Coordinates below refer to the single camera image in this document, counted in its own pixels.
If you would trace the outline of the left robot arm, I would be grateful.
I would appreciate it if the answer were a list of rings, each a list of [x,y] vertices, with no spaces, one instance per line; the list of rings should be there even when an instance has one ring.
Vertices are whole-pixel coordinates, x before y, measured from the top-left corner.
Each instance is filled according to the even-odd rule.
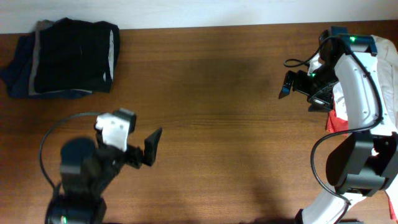
[[[144,141],[144,148],[127,140],[136,127],[135,112],[118,109],[111,113],[84,112],[57,121],[46,133],[67,121],[84,116],[96,118],[96,138],[75,138],[60,150],[61,181],[55,184],[39,159],[40,170],[53,193],[45,214],[45,223],[102,223],[106,202],[102,193],[125,166],[140,169],[153,166],[162,135],[159,128]]]

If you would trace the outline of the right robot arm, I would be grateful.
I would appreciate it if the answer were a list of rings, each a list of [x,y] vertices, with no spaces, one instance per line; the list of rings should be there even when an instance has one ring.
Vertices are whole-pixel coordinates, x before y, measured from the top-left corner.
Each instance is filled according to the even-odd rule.
[[[397,128],[384,101],[377,74],[377,47],[370,35],[350,34],[333,26],[319,37],[306,60],[287,59],[280,97],[297,91],[307,97],[310,111],[332,111],[340,86],[346,104],[346,139],[328,156],[326,182],[295,223],[341,223],[358,202],[383,190],[397,216]]]

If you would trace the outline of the black shorts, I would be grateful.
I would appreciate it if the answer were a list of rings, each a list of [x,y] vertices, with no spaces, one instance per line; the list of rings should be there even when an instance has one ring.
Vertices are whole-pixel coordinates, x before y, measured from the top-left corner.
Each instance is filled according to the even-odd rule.
[[[92,28],[75,23],[53,26],[40,33],[40,63],[35,87],[40,93],[89,88],[108,93],[115,78],[120,30],[99,21]]]

